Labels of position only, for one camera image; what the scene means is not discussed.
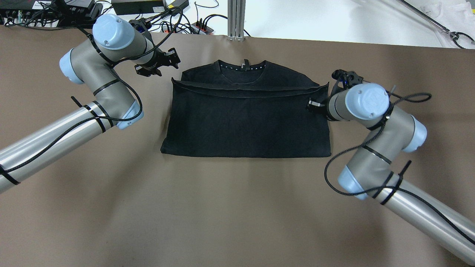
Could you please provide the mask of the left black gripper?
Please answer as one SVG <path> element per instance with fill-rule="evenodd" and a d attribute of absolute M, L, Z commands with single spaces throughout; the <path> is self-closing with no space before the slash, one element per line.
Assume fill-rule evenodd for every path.
<path fill-rule="evenodd" d="M 155 51 L 153 54 L 153 57 L 151 60 L 143 66 L 141 65 L 135 65 L 135 71 L 136 74 L 144 76 L 144 77 L 150 77 L 153 75 L 162 76 L 161 71 L 159 68 L 163 66 L 171 66 L 175 69 L 178 69 L 178 65 L 180 64 L 180 58 L 178 56 L 178 53 L 175 48 L 171 48 L 168 50 L 168 52 L 163 52 L 163 51 Z"/>

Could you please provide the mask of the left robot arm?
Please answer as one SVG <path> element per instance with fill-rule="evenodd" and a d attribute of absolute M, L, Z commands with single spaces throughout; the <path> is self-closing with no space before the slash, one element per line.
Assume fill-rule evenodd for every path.
<path fill-rule="evenodd" d="M 149 34 L 115 14 L 100 16 L 88 40 L 70 49 L 59 61 L 73 83 L 85 84 L 95 100 L 1 150 L 1 193 L 49 166 L 107 130 L 125 129 L 141 120 L 144 108 L 137 92 L 115 72 L 131 60 L 138 75 L 161 76 L 162 66 L 178 68 L 175 48 L 162 51 Z"/>

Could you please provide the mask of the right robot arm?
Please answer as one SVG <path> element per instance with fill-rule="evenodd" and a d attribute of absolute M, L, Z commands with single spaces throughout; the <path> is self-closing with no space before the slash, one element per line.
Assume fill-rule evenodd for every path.
<path fill-rule="evenodd" d="M 375 199 L 439 245 L 474 266 L 474 223 L 404 179 L 410 162 L 395 173 L 392 162 L 401 153 L 416 151 L 425 142 L 426 127 L 390 101 L 376 83 L 340 90 L 326 102 L 309 99 L 307 109 L 325 111 L 334 121 L 356 121 L 370 133 L 343 167 L 337 181 L 341 195 Z"/>

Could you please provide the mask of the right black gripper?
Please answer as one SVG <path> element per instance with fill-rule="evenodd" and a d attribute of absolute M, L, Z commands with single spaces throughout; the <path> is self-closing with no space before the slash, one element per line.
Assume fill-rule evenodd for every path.
<path fill-rule="evenodd" d="M 314 99 L 309 99 L 307 103 L 307 110 L 311 113 L 320 113 L 324 115 L 328 121 L 336 121 L 336 119 L 330 113 L 329 100 L 330 99 L 327 98 L 319 103 Z"/>

